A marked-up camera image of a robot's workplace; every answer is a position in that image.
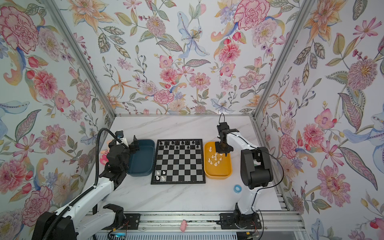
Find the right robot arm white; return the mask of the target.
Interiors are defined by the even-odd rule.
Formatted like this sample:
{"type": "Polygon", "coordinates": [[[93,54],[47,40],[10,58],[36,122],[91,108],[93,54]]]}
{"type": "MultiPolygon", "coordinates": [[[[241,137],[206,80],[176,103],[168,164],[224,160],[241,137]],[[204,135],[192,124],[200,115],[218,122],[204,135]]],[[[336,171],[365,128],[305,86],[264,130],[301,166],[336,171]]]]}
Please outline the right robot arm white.
{"type": "Polygon", "coordinates": [[[227,122],[219,123],[217,129],[219,141],[215,142],[216,151],[224,155],[235,150],[240,152],[240,176],[248,190],[236,203],[233,218],[236,226],[244,228],[246,223],[256,220],[257,203],[274,179],[271,158],[266,148],[251,144],[239,130],[231,129],[227,122]]]}

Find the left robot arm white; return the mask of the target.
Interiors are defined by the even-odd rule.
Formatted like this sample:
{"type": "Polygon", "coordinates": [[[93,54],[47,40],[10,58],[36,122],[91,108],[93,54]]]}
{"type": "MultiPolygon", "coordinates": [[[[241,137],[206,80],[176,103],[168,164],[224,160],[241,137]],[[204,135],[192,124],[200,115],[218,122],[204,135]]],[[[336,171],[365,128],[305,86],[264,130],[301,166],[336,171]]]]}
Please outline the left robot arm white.
{"type": "Polygon", "coordinates": [[[96,183],[64,207],[45,212],[37,220],[34,240],[87,240],[104,228],[117,230],[128,223],[121,206],[107,204],[98,213],[87,217],[91,209],[116,190],[127,176],[130,157],[139,149],[139,140],[129,144],[115,138],[109,144],[108,163],[96,183]]]}

